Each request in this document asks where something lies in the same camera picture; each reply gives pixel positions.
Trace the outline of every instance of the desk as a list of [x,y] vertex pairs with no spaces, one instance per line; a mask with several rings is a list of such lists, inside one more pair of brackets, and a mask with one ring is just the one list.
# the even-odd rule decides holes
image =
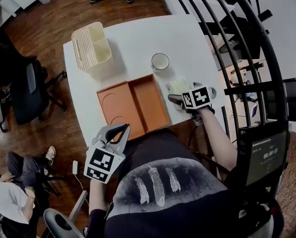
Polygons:
[[185,77],[189,83],[200,82],[215,87],[213,100],[222,128],[225,128],[221,107],[225,105],[219,72],[198,22],[192,15],[145,18],[104,29],[114,59],[115,74],[105,80],[95,80],[79,71],[72,41],[64,44],[65,65],[76,116],[87,145],[106,126],[96,91],[152,74],[151,57],[158,52],[169,57],[166,71],[154,74],[166,104],[171,124],[190,119],[168,101],[166,83]]

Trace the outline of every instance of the black t-shirt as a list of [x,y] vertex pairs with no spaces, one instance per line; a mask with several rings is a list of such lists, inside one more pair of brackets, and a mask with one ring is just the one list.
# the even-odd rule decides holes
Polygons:
[[91,212],[87,238],[235,237],[233,196],[174,135],[150,134],[126,154],[113,208]]

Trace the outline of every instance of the black pants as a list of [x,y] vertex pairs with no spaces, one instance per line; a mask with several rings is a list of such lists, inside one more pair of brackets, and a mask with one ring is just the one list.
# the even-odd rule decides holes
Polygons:
[[37,170],[49,165],[46,158],[32,158],[17,155],[14,152],[7,154],[7,168],[15,177],[13,183],[25,188],[27,186],[35,187],[37,185]]

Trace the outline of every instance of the wooden floor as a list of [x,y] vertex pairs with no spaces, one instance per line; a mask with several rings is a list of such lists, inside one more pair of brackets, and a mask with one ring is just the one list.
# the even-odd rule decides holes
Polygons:
[[[126,4],[124,0],[107,0],[90,5],[89,0],[53,0],[49,4],[36,5],[10,20],[4,29],[16,48],[24,55],[38,56],[41,64],[47,68],[49,77],[65,70],[63,44],[71,40],[74,30],[95,21],[104,27],[139,18],[167,15],[163,0],[134,0]],[[52,90],[52,94],[65,102],[66,112],[51,104],[44,113],[45,120],[34,120],[29,124],[18,126],[12,111],[7,115],[9,132],[0,131],[0,174],[5,171],[5,155],[14,151],[21,156],[40,156],[50,145],[57,150],[57,157],[52,166],[52,173],[64,175],[68,167],[68,181],[57,182],[55,186],[63,194],[61,198],[51,196],[50,204],[68,216],[81,193],[81,187],[72,175],[69,166],[73,160],[84,163],[86,145],[75,115],[68,81],[61,79]],[[193,128],[191,122],[174,126],[182,142],[187,143]],[[202,128],[198,128],[197,137],[192,147],[206,152]],[[78,176],[85,189],[89,180],[82,174]],[[114,193],[114,183],[108,187],[108,197]],[[83,227],[87,223],[87,205],[84,204],[76,225]],[[39,225],[38,234],[43,230]]]

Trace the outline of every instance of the person's hand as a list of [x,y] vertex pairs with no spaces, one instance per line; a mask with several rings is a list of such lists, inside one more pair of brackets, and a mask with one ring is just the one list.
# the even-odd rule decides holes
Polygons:
[[35,198],[34,189],[32,187],[26,187],[25,193],[28,195],[28,197]]
[[0,182],[12,182],[12,178],[14,178],[14,175],[10,172],[6,172],[0,177]]

